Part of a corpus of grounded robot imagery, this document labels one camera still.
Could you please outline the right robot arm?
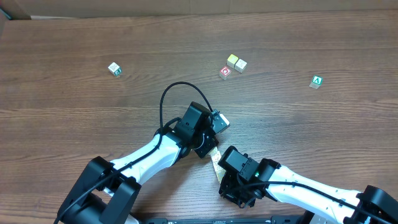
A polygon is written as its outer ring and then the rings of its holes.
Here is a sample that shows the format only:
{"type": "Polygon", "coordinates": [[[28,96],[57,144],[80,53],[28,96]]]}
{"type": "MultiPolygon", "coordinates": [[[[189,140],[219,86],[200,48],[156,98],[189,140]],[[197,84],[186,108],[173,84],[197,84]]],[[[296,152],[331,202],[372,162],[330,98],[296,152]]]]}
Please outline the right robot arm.
{"type": "Polygon", "coordinates": [[[345,190],[308,179],[271,159],[256,162],[233,152],[219,161],[225,171],[220,195],[240,208],[257,199],[289,203],[333,223],[397,223],[397,200],[369,185],[345,190]]]}

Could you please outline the yellow letter U block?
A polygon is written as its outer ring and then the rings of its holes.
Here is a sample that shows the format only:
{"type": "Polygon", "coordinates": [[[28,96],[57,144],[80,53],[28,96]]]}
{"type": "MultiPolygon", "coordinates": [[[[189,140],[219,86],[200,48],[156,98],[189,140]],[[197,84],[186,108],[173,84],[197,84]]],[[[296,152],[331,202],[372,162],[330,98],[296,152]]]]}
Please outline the yellow letter U block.
{"type": "Polygon", "coordinates": [[[221,153],[217,147],[214,147],[213,150],[209,152],[209,155],[213,162],[218,162],[221,159],[221,153]]]}

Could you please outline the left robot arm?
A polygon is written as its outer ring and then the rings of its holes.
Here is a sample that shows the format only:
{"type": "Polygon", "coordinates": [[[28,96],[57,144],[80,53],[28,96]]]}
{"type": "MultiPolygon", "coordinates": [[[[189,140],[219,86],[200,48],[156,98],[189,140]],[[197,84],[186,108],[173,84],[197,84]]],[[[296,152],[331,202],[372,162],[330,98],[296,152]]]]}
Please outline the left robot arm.
{"type": "Polygon", "coordinates": [[[190,151],[205,157],[218,144],[215,135],[212,129],[192,135],[168,129],[128,156],[92,159],[60,206],[55,222],[137,223],[130,211],[142,185],[190,151]]]}

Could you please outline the white animal picture block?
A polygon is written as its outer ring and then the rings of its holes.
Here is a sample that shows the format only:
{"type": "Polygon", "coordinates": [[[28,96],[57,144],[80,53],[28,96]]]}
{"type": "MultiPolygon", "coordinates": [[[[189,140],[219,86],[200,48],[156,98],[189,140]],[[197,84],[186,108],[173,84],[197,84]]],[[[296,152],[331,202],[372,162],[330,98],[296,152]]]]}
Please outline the white animal picture block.
{"type": "Polygon", "coordinates": [[[217,174],[222,173],[224,169],[218,164],[217,160],[212,160],[213,168],[217,174]]]}

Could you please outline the white maze picture block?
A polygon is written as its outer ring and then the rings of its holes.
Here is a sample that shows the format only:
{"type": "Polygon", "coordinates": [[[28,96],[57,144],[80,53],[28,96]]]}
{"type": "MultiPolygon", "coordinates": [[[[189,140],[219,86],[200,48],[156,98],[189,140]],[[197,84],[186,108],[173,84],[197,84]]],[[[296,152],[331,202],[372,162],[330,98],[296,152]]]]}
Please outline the white maze picture block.
{"type": "Polygon", "coordinates": [[[225,175],[225,170],[216,171],[216,177],[217,177],[219,183],[222,182],[224,175],[225,175]]]}

